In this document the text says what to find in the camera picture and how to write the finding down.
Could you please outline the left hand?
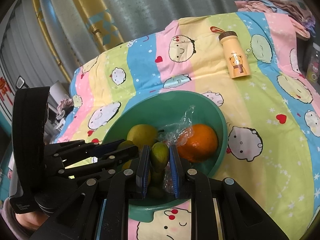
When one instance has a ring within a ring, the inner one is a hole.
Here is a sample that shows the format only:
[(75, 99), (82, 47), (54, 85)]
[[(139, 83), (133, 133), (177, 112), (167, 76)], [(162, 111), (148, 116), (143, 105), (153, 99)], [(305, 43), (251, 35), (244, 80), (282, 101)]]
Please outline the left hand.
[(31, 231), (36, 231), (48, 219), (48, 216), (40, 211), (16, 214), (15, 217), (21, 226)]

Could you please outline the pink fleece sleeve forearm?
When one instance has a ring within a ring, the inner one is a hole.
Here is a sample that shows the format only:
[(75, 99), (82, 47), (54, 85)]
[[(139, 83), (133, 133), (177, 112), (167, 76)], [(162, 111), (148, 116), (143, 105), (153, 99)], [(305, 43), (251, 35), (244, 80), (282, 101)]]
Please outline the pink fleece sleeve forearm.
[(8, 239), (29, 239), (34, 233), (24, 228), (16, 219), (16, 213), (7, 198), (1, 208), (1, 229), (5, 231)]

